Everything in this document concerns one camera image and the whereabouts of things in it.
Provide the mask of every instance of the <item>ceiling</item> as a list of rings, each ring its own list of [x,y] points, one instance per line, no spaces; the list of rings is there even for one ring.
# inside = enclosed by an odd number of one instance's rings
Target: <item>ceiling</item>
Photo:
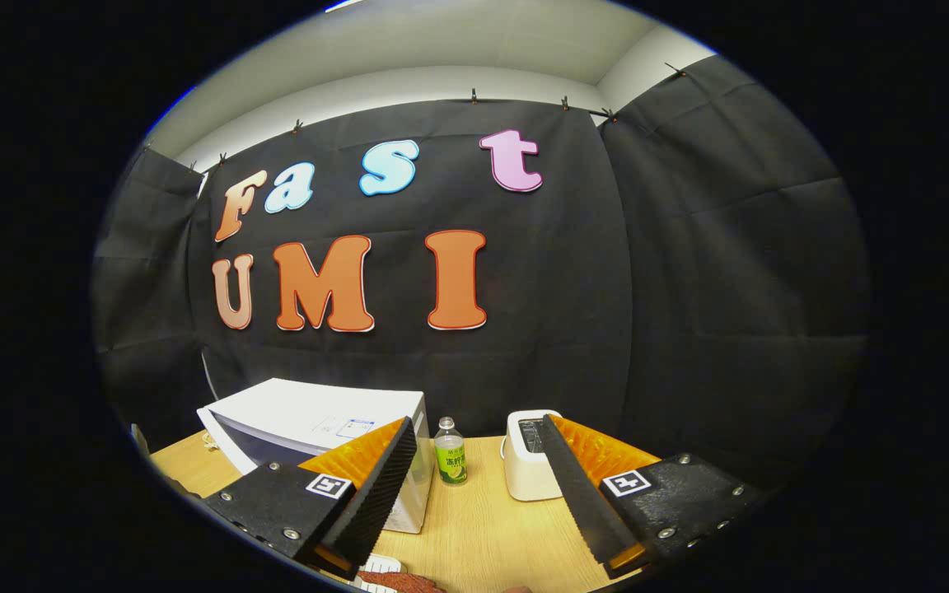
[[[364,0],[241,55],[190,91],[150,136],[159,152],[177,154],[274,99],[393,68],[479,65],[594,86],[656,25],[604,0]]]

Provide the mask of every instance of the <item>black fabric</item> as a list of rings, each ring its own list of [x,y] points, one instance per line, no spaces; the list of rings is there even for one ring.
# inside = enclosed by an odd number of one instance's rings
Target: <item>black fabric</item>
[[[213,401],[193,335],[187,246],[203,177],[139,150],[99,233],[91,278],[94,341],[106,397],[151,451],[200,428]]]
[[[632,262],[620,438],[771,487],[850,393],[869,278],[836,169],[760,84],[712,56],[601,125]]]
[[[534,192],[500,187],[489,150],[479,149],[480,138],[509,128],[538,143],[539,154],[525,156],[527,171],[543,175]],[[366,151],[402,139],[419,145],[412,183],[399,193],[362,194]],[[276,175],[301,161],[316,167],[312,198],[268,214]],[[240,232],[216,245],[226,190],[260,170],[268,180]],[[619,428],[632,342],[629,247],[610,162],[587,112],[523,101],[429,101],[320,121],[211,169],[193,228],[189,288],[218,397],[279,376],[421,390],[430,420],[448,414],[465,436],[501,434],[506,414],[518,409],[557,409],[600,431]],[[486,237],[475,267],[487,322],[477,329],[427,323],[436,269],[424,240],[448,229]],[[300,241],[320,270],[332,241],[348,234],[372,240],[364,284],[376,327],[366,334],[335,333],[327,324],[280,330],[274,249]],[[234,330],[219,318],[211,265],[242,253],[254,256],[253,316]],[[230,294],[237,307],[235,270]]]

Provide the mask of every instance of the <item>white wall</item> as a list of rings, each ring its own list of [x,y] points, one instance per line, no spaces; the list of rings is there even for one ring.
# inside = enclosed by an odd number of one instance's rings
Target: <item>white wall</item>
[[[196,161],[196,170],[203,171],[218,162],[219,153],[237,154],[291,130],[297,119],[308,125],[377,106],[462,99],[470,97],[472,86],[480,99],[554,102],[562,109],[562,97],[568,96],[569,105],[575,108],[601,111],[609,106],[591,84],[537,72],[482,67],[399,68],[334,80],[280,97],[223,125],[174,158],[186,166]],[[595,124],[602,120],[592,116]]]
[[[606,72],[598,86],[508,68],[425,67],[372,72],[280,97],[233,119],[174,158],[186,166],[196,161],[196,170],[203,171],[218,162],[219,153],[237,154],[291,130],[297,119],[308,125],[379,106],[462,99],[470,97],[472,86],[483,99],[558,104],[568,96],[569,104],[576,108],[619,111],[649,87],[674,74],[664,63],[685,68],[713,54],[707,46],[659,24]],[[595,115],[591,119],[596,125],[603,120]]]
[[[715,53],[680,31],[658,24],[606,72],[598,89],[606,106],[619,111],[649,87],[675,74],[664,63],[686,68]]]

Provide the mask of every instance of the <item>green bottle label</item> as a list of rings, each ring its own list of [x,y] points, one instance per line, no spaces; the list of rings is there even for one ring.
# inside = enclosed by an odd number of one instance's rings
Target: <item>green bottle label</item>
[[[464,446],[457,448],[437,448],[437,472],[447,484],[459,484],[467,480],[467,458]]]

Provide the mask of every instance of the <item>plastic bottle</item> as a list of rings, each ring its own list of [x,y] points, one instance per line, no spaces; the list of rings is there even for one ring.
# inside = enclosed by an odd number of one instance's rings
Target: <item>plastic bottle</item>
[[[437,435],[434,435],[437,475],[449,485],[463,484],[467,481],[464,437],[456,430],[456,422],[448,416],[437,421],[437,428]]]

